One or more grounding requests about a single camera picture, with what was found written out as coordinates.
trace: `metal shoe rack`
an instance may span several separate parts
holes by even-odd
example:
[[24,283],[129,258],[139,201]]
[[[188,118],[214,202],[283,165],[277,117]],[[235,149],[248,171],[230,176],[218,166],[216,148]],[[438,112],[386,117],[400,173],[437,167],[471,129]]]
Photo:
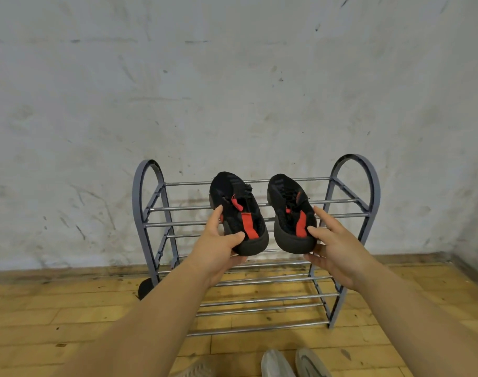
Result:
[[[358,164],[360,164],[368,177],[369,188],[370,188],[369,203],[364,202],[364,200],[362,200],[359,196],[357,196],[356,193],[354,193],[348,186],[346,186],[337,177],[338,172],[342,168],[343,164],[349,160],[356,161]],[[158,180],[158,185],[155,188],[155,191],[152,197],[150,198],[148,205],[143,206],[142,205],[143,180],[144,180],[145,173],[149,168],[151,168],[155,172],[155,175]],[[356,154],[344,155],[336,161],[331,171],[330,177],[303,177],[303,178],[295,178],[294,180],[296,181],[327,181],[328,188],[326,190],[325,199],[322,201],[311,200],[311,204],[322,204],[323,209],[325,211],[329,210],[330,204],[332,203],[355,203],[361,210],[361,213],[336,214],[333,216],[336,218],[364,217],[361,230],[358,234],[358,239],[361,241],[362,244],[366,242],[370,229],[372,228],[372,224],[375,219],[376,213],[378,211],[379,204],[380,204],[379,179],[373,165],[368,161],[368,159]],[[245,180],[245,182],[246,183],[261,183],[261,182],[267,183],[268,179]],[[178,253],[177,239],[198,237],[200,235],[200,234],[177,234],[178,228],[188,227],[188,226],[204,226],[206,223],[205,221],[173,221],[171,217],[171,212],[182,211],[182,210],[211,209],[209,205],[171,207],[169,204],[169,199],[167,198],[167,188],[178,187],[178,186],[192,187],[196,185],[209,185],[210,183],[211,181],[165,182],[160,166],[154,160],[144,160],[138,166],[136,173],[134,175],[134,181],[132,185],[132,210],[134,215],[134,222],[136,224],[139,239],[141,240],[141,244],[142,244],[143,253],[147,261],[148,270],[149,270],[150,277],[154,286],[156,286],[160,282],[162,276],[170,272],[167,270],[159,270],[160,260],[162,258],[164,247],[166,245],[167,240],[169,240],[171,244],[172,255],[173,255],[173,258],[171,261],[171,269],[173,269],[174,267],[178,266],[179,263],[183,261],[185,258],[185,255],[180,255]],[[346,194],[348,198],[332,199],[335,186],[340,188]],[[159,198],[162,201],[162,207],[154,208],[154,205]],[[259,203],[258,205],[260,207],[269,206],[268,203]],[[153,212],[164,212],[166,221],[158,222],[158,223],[149,223],[148,217],[150,216],[150,213],[153,213]],[[266,222],[273,221],[273,220],[274,220],[274,217],[265,218]],[[152,246],[150,244],[150,239],[148,235],[148,231],[150,228],[165,228],[162,238],[160,239],[159,247],[155,253],[152,250]],[[282,250],[267,249],[263,253],[274,252],[274,251],[282,251]],[[250,257],[246,264],[243,264],[234,268],[254,269],[254,268],[260,268],[260,267],[269,267],[269,268],[272,267],[273,269],[277,268],[277,270],[279,270],[279,266],[300,267],[301,265],[306,265],[309,263],[303,259],[301,260],[300,259],[293,259],[293,260],[283,259],[283,260],[277,260],[277,261],[261,262],[261,261],[255,261],[252,258],[254,257]],[[211,303],[203,303],[201,304],[201,307],[234,306],[237,304],[247,306],[247,304],[258,304],[258,303],[266,303],[266,302],[280,302],[280,304],[284,304],[284,302],[296,303],[297,301],[301,299],[310,299],[312,303],[286,304],[286,305],[278,305],[278,306],[268,305],[265,307],[256,307],[256,308],[249,308],[249,309],[240,308],[235,310],[223,310],[223,311],[199,311],[197,313],[197,316],[200,317],[200,316],[232,315],[232,314],[239,314],[239,313],[266,312],[266,311],[287,310],[287,309],[293,309],[293,308],[300,309],[300,308],[323,306],[325,317],[321,317],[321,319],[318,319],[318,320],[305,321],[302,323],[291,322],[291,323],[275,324],[275,325],[268,325],[268,326],[197,331],[197,332],[190,332],[188,336],[250,332],[250,331],[303,327],[303,326],[321,325],[321,324],[327,324],[329,328],[332,328],[335,325],[336,319],[338,317],[338,313],[342,309],[345,295],[347,293],[347,289],[345,287],[339,285],[330,276],[315,276],[313,266],[310,266],[309,271],[304,273],[298,273],[293,275],[283,275],[282,271],[279,271],[279,273],[280,274],[276,276],[269,276],[266,278],[259,278],[259,279],[236,279],[236,280],[222,281],[213,288],[219,289],[221,287],[231,286],[231,285],[262,285],[262,284],[273,284],[273,283],[284,283],[284,282],[309,281],[314,284],[317,294],[275,297],[275,298],[274,297],[254,298],[254,299],[248,299],[248,300],[235,300],[235,301],[225,301],[225,302],[211,302]],[[318,284],[318,280],[321,280],[321,279],[333,280],[335,285],[335,291],[331,293],[323,293]],[[327,303],[328,297],[334,297],[333,304]]]

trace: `wooden floorboard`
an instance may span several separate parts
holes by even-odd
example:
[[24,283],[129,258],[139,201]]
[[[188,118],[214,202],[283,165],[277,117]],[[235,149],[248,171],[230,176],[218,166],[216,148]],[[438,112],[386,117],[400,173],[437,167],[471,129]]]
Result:
[[[478,333],[478,286],[446,263],[392,265],[426,298],[438,304],[463,325]],[[292,275],[300,269],[239,271],[225,280]],[[317,271],[316,275],[326,275]],[[136,294],[144,277],[88,277],[73,280],[31,281],[20,278],[0,284],[0,377],[49,376],[80,347],[100,336],[138,304]],[[333,292],[330,280],[320,282]],[[211,289],[206,302],[315,294],[312,283],[242,285]],[[328,298],[329,304],[334,298]],[[201,312],[239,307],[272,306],[275,310],[236,315],[197,317],[191,330],[264,326],[303,322],[324,317],[322,307],[289,308],[317,300],[238,304],[205,308]],[[260,361],[269,348],[279,349],[294,365],[299,347],[314,349],[334,377],[409,377],[410,372],[378,325],[364,299],[353,291],[346,297],[336,327],[291,328],[264,332],[188,337],[172,372],[204,357],[220,377],[261,375]]]

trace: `white wall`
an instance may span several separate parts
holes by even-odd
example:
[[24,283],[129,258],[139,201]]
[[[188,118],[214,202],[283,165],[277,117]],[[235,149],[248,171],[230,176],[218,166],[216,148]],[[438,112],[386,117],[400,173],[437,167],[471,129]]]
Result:
[[190,181],[361,153],[369,249],[451,250],[478,205],[478,0],[344,1],[0,0],[0,270],[143,263],[144,158]]

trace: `left hand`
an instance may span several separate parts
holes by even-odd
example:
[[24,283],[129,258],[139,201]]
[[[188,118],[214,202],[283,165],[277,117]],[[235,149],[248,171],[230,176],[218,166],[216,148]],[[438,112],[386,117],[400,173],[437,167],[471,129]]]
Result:
[[219,218],[223,206],[217,207],[209,217],[204,232],[195,244],[184,263],[191,263],[198,272],[204,272],[208,287],[216,285],[225,271],[244,262],[247,257],[236,255],[232,248],[244,239],[245,234],[239,232],[221,236],[218,234]]

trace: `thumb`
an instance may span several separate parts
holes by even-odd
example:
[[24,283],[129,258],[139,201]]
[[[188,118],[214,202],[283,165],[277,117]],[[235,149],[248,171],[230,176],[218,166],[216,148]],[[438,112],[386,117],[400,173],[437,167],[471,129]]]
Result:
[[326,245],[331,243],[335,235],[327,228],[315,228],[314,226],[307,227],[307,231],[314,237],[323,241]]
[[227,245],[230,248],[233,248],[233,247],[236,247],[237,245],[239,245],[244,240],[245,236],[246,236],[246,234],[244,234],[244,232],[240,231],[240,232],[235,233],[235,234],[226,235],[226,236],[224,236],[224,238],[226,240]]

